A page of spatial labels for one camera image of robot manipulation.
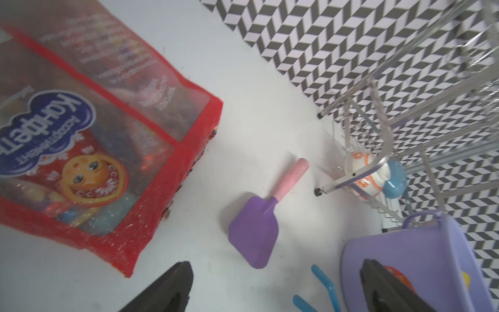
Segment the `yellow plastic shovel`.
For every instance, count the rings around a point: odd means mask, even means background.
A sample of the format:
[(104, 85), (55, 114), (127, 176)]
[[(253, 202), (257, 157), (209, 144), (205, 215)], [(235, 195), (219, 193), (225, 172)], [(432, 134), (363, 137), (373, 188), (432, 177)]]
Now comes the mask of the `yellow plastic shovel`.
[(463, 281), (464, 281), (466, 289), (468, 291), (470, 291), (470, 282), (471, 282), (470, 276), (466, 272), (464, 272), (464, 271), (461, 272), (461, 275), (463, 277)]

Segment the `purple rake pink handle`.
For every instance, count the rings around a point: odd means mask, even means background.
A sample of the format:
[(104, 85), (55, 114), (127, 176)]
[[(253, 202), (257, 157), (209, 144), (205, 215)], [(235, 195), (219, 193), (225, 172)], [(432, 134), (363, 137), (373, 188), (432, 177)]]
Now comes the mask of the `purple rake pink handle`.
[(300, 158), (278, 183), (271, 197), (251, 197), (228, 229), (229, 242), (255, 269), (267, 266), (279, 235), (274, 210), (308, 171), (309, 162)]

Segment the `purple plastic bucket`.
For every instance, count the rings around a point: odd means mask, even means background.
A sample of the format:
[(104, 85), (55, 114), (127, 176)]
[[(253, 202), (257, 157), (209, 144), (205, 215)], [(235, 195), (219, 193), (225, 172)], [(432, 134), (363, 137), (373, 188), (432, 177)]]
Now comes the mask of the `purple plastic bucket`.
[[(436, 311), (495, 311), (482, 270), (459, 224), (448, 214), (427, 211), (435, 224), (350, 240), (341, 259), (341, 285), (350, 311), (367, 311), (360, 270), (374, 259), (392, 270)], [(470, 291), (461, 272), (470, 278)]]

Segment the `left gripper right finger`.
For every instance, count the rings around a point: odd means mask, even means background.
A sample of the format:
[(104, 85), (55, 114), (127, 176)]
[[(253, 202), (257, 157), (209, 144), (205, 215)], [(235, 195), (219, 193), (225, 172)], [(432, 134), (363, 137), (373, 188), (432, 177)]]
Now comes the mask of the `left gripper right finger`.
[(435, 312), (434, 308), (374, 259), (363, 261), (360, 278), (368, 311)]

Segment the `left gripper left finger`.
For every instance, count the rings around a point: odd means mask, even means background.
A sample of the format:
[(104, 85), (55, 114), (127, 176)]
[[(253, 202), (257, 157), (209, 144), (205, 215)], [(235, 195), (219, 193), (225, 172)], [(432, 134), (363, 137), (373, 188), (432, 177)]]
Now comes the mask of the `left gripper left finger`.
[(156, 279), (121, 311), (185, 311), (194, 281), (189, 261), (178, 262)]

